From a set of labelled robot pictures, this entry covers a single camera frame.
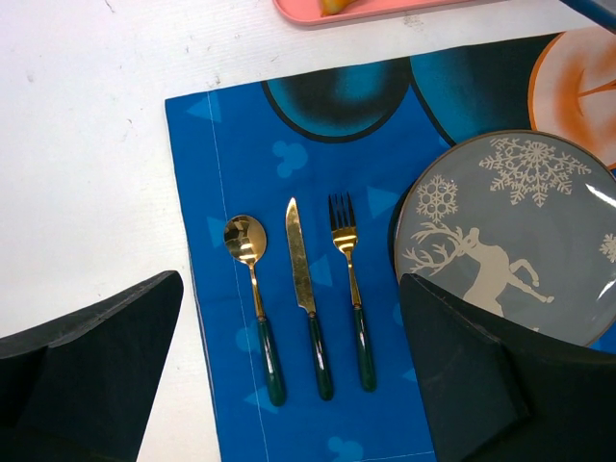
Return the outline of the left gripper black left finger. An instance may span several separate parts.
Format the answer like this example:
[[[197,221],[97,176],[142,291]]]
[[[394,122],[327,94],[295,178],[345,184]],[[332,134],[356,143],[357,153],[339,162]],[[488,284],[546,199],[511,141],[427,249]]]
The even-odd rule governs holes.
[[[2,460],[136,460],[183,293],[167,270],[2,338]]]

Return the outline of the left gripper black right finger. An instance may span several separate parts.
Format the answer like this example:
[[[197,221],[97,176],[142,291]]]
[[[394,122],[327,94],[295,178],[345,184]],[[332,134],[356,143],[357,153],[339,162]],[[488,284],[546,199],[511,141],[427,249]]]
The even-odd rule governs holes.
[[[615,356],[534,332],[417,274],[401,317],[440,461],[612,461]]]

